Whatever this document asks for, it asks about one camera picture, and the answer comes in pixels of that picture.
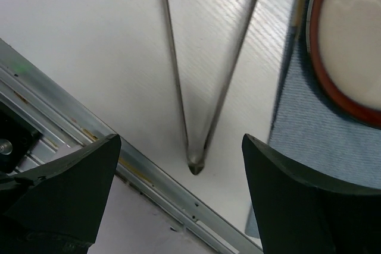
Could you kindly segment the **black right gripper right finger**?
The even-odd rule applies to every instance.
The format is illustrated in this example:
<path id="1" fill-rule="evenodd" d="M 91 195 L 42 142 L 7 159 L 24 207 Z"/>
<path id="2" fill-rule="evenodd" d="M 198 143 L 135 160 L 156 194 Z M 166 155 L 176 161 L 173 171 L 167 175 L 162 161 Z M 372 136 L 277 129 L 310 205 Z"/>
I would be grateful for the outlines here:
<path id="1" fill-rule="evenodd" d="M 264 253 L 379 253 L 380 190 L 325 175 L 246 134 L 242 153 Z"/>

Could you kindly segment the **metal tongs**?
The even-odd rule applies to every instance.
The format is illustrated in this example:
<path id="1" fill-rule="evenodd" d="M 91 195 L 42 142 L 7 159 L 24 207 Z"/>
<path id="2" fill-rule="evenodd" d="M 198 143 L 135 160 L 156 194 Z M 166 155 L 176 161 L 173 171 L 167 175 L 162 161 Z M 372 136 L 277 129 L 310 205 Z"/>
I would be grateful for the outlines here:
<path id="1" fill-rule="evenodd" d="M 163 0 L 171 64 L 186 150 L 198 175 L 258 0 Z"/>

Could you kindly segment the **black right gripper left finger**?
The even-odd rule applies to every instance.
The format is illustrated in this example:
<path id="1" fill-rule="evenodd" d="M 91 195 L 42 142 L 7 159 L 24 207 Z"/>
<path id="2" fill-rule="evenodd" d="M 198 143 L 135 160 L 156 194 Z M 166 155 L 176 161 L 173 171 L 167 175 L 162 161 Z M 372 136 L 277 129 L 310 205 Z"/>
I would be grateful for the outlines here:
<path id="1" fill-rule="evenodd" d="M 121 150 L 110 134 L 19 174 L 1 174 L 1 253 L 87 253 Z"/>

